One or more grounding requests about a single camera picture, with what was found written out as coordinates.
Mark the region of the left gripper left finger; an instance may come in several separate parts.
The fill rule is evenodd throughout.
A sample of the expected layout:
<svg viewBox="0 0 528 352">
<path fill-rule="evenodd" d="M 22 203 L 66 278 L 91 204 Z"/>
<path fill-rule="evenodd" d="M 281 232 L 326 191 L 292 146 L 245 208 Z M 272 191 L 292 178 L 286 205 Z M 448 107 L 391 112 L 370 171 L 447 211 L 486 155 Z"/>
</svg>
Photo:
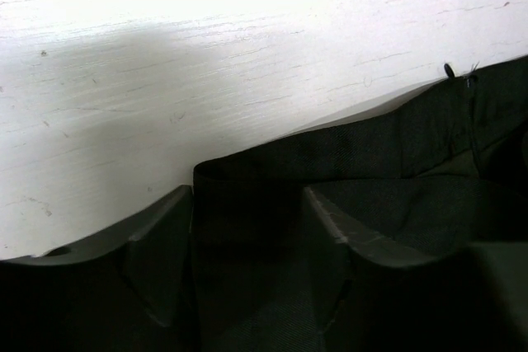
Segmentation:
<svg viewBox="0 0 528 352">
<path fill-rule="evenodd" d="M 192 192 L 40 257 L 1 264 L 4 351 L 190 351 L 183 292 Z"/>
</svg>

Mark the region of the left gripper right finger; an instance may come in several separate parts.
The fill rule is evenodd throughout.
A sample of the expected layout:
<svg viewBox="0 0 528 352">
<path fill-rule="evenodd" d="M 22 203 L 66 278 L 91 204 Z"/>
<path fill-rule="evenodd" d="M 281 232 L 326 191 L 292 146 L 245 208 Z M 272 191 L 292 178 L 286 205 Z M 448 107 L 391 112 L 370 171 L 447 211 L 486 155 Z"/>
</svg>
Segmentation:
<svg viewBox="0 0 528 352">
<path fill-rule="evenodd" d="M 306 189 L 314 315 L 325 351 L 524 351 L 527 245 L 429 256 Z"/>
</svg>

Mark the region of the black pleated skirt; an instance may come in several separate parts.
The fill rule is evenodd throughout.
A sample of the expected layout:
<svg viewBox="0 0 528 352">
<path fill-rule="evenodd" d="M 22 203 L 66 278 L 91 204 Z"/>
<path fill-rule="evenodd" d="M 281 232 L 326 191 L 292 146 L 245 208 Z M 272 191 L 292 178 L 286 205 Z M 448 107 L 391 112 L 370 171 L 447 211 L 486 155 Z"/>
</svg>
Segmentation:
<svg viewBox="0 0 528 352">
<path fill-rule="evenodd" d="M 204 351 L 325 351 L 306 189 L 429 256 L 527 240 L 527 60 L 448 77 L 396 110 L 197 165 L 191 227 Z"/>
</svg>

